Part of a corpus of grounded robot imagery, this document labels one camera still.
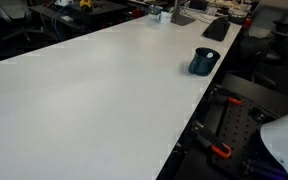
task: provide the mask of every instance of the chair back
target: chair back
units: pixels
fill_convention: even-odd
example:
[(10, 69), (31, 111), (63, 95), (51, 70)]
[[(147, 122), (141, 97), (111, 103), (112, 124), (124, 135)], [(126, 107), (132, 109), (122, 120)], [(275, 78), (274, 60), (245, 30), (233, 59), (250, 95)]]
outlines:
[(287, 17), (288, 9), (262, 5), (252, 15), (248, 35), (257, 38), (270, 37), (275, 28), (274, 21), (284, 21)]
[(0, 0), (0, 17), (10, 24), (32, 20), (26, 0)]

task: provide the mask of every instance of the tabletop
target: tabletop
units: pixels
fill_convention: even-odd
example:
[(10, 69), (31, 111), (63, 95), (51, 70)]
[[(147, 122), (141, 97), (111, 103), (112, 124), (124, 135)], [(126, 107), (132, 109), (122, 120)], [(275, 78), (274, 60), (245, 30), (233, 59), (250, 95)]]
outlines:
[[(240, 30), (207, 26), (145, 16), (1, 61), (0, 180), (155, 179)], [(207, 77), (198, 47), (221, 55)]]

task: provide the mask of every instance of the cable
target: cable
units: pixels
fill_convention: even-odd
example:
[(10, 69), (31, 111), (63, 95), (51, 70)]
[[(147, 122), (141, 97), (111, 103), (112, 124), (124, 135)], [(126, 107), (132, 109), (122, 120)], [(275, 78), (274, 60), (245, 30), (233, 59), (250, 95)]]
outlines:
[(49, 30), (49, 29), (47, 28), (47, 26), (46, 26), (46, 23), (45, 23), (44, 18), (43, 18), (43, 16), (42, 16), (42, 12), (45, 11), (45, 9), (48, 8), (52, 3), (54, 3), (54, 1), (51, 1), (49, 4), (47, 4), (47, 5), (42, 9), (42, 11), (40, 11), (40, 17), (41, 17), (43, 26), (45, 27), (45, 29), (47, 30), (47, 32), (50, 32), (50, 30)]
[(206, 19), (206, 20), (215, 20), (215, 19), (217, 19), (217, 18), (212, 18), (212, 19), (210, 19), (210, 18), (207, 18), (207, 17), (205, 17), (202, 13), (197, 13), (197, 14), (199, 14), (200, 16), (202, 16), (204, 19)]
[(209, 23), (209, 22), (200, 20), (200, 19), (198, 19), (198, 18), (195, 18), (195, 17), (189, 15), (184, 8), (182, 8), (182, 10), (184, 10), (184, 13), (185, 13), (187, 16), (189, 16), (189, 17), (191, 17), (191, 18), (193, 18), (193, 19), (195, 19), (195, 20), (201, 21), (201, 22), (206, 23), (206, 24), (211, 24), (211, 23)]
[(63, 9), (66, 6), (69, 6), (69, 5), (71, 5), (71, 4), (67, 4), (67, 5), (63, 6), (51, 19), (51, 22), (52, 22), (52, 25), (53, 25), (53, 27), (55, 29), (55, 32), (56, 32), (56, 34), (58, 35), (58, 37), (60, 38), (61, 41), (62, 41), (62, 37), (61, 37), (60, 33), (57, 30), (57, 19), (58, 19), (58, 16), (60, 15), (61, 11), (63, 11)]
[(84, 29), (85, 29), (85, 12), (86, 9), (84, 8), (83, 9), (83, 25), (82, 25), (82, 35), (84, 34)]

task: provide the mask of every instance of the mug handle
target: mug handle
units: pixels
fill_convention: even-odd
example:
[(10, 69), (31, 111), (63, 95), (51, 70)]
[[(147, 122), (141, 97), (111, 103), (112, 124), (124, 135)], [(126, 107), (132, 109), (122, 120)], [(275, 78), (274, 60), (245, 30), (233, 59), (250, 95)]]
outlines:
[(193, 59), (189, 68), (188, 68), (188, 72), (195, 74), (195, 69), (200, 65), (200, 61), (199, 59)]
[(158, 22), (161, 22), (161, 14), (158, 14), (158, 15), (157, 15), (156, 20), (157, 20)]

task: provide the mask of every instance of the red part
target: red part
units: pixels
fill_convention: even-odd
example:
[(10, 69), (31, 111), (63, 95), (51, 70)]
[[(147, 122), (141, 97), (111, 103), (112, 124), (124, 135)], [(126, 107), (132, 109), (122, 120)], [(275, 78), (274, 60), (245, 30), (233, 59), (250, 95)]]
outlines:
[(227, 159), (231, 156), (232, 154), (232, 149), (230, 147), (228, 147), (226, 144), (223, 144), (227, 150), (228, 150), (228, 153), (225, 153), (223, 152), (222, 150), (220, 150), (219, 148), (217, 148), (215, 145), (212, 145), (212, 150), (219, 156), (221, 156), (222, 158), (224, 159)]
[(239, 99), (234, 99), (232, 97), (228, 97), (227, 100), (233, 104), (236, 104), (236, 105), (241, 105), (243, 103), (242, 100), (239, 100)]
[(243, 24), (243, 29), (247, 29), (248, 27), (250, 27), (252, 24), (252, 19), (250, 18), (246, 18), (244, 24)]
[(136, 9), (136, 10), (132, 11), (132, 17), (133, 18), (140, 18), (142, 16), (145, 16), (145, 11), (142, 11), (140, 9)]

